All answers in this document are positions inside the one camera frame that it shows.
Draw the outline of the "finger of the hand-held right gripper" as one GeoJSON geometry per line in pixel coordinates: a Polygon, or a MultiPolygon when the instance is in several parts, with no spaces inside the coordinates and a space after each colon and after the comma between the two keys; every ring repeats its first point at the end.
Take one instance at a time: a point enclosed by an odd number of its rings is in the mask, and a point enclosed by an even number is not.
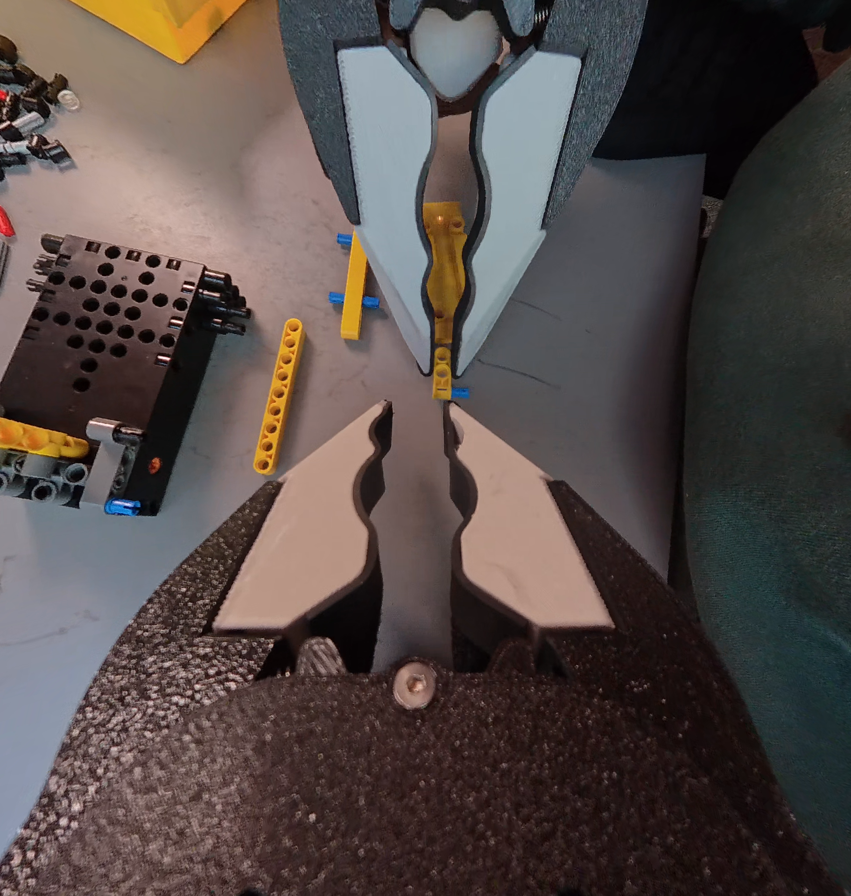
{"type": "Polygon", "coordinates": [[[502,68],[476,108],[472,150],[483,196],[466,244],[457,375],[484,344],[543,243],[580,69],[577,56],[529,49],[502,68]]]}
{"type": "Polygon", "coordinates": [[[338,71],[360,212],[356,233],[401,335],[430,374],[431,249],[422,200],[437,140],[435,92],[392,44],[341,49],[338,71]]]}

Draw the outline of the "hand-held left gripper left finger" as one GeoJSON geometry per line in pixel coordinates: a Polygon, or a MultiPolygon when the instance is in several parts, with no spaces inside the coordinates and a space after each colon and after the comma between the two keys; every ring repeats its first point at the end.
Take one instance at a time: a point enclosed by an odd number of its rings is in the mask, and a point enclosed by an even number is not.
{"type": "Polygon", "coordinates": [[[295,657],[327,637],[348,671],[372,670],[382,573],[371,514],[392,420],[391,402],[377,402],[277,480],[211,633],[279,636],[295,657]]]}

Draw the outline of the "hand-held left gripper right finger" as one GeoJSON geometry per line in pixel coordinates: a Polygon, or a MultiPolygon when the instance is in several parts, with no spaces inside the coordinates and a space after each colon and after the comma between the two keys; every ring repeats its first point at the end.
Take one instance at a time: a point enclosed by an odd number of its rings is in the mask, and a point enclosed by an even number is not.
{"type": "Polygon", "coordinates": [[[563,485],[458,405],[443,408],[450,495],[462,515],[451,549],[454,668],[482,671],[498,646],[614,629],[555,499],[563,485]]]}

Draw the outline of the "yellow lego panel piece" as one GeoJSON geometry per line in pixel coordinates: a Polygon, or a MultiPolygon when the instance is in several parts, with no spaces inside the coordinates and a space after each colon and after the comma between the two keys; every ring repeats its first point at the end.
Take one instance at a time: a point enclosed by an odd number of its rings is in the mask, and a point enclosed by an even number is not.
{"type": "Polygon", "coordinates": [[[462,252],[466,241],[460,203],[425,203],[423,223],[431,243],[431,273],[427,283],[434,320],[434,341],[450,345],[453,318],[464,291],[462,252]]]}

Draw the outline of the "yellow lego beam with pins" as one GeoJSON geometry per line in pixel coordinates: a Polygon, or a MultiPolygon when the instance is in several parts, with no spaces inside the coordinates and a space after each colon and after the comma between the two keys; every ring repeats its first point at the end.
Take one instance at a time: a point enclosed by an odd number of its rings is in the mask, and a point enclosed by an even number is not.
{"type": "Polygon", "coordinates": [[[338,245],[348,251],[343,292],[331,291],[330,306],[341,309],[340,336],[346,342],[361,338],[364,312],[380,309],[380,299],[366,294],[369,263],[355,231],[337,233],[338,245]]]}

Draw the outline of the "long yellow lego beam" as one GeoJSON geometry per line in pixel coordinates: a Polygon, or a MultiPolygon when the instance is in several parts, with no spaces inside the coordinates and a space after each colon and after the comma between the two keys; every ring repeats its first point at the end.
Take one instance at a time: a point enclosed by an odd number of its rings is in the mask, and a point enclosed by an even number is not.
{"type": "Polygon", "coordinates": [[[261,475],[274,473],[278,465],[304,342],[302,322],[297,318],[288,319],[282,332],[253,459],[253,468],[261,475]]]}

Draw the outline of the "black lego base block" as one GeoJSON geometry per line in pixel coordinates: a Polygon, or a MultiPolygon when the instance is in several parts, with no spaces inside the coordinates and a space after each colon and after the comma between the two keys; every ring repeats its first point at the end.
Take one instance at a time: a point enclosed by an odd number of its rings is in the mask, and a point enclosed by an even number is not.
{"type": "Polygon", "coordinates": [[[81,459],[0,449],[0,495],[156,516],[218,335],[252,317],[228,273],[44,234],[0,417],[88,442],[81,459]]]}

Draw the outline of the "pile of small lego parts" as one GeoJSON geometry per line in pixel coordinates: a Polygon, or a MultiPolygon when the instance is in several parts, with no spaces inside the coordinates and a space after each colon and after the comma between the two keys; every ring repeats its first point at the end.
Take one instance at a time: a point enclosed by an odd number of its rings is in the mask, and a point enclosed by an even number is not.
{"type": "MultiPolygon", "coordinates": [[[[56,113],[79,107],[64,74],[43,78],[21,60],[16,44],[0,34],[0,184],[10,169],[25,168],[34,161],[59,167],[72,163],[64,144],[46,132],[56,113]]],[[[0,288],[15,236],[14,225],[0,204],[0,288]]]]}

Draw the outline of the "yellow storage bin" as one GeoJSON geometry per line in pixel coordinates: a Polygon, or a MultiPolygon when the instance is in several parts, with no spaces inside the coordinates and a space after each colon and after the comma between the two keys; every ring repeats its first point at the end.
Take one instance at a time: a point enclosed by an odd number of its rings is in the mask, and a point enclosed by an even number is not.
{"type": "Polygon", "coordinates": [[[185,63],[245,1],[75,1],[176,63],[185,63]]]}

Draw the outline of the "person's black pants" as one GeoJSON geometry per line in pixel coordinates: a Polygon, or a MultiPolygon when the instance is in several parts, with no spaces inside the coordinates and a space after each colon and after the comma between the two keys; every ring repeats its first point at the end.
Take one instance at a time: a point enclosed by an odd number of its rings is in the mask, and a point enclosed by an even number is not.
{"type": "Polygon", "coordinates": [[[724,1],[649,1],[632,71],[593,157],[706,156],[723,199],[762,137],[818,84],[800,28],[724,1]]]}

